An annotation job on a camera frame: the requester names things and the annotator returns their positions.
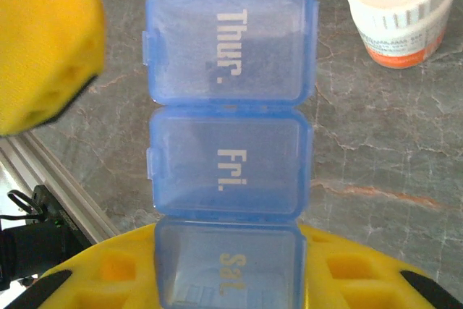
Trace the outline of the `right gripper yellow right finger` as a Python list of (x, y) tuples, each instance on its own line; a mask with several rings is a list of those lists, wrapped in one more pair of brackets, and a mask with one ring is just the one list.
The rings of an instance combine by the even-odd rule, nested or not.
[(304, 308), (461, 308), (424, 271), (306, 225)]

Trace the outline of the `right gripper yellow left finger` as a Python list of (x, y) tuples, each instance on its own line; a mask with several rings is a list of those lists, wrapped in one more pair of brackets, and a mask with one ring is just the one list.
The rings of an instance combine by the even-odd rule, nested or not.
[(49, 269), (8, 308), (155, 308), (155, 225), (89, 247)]

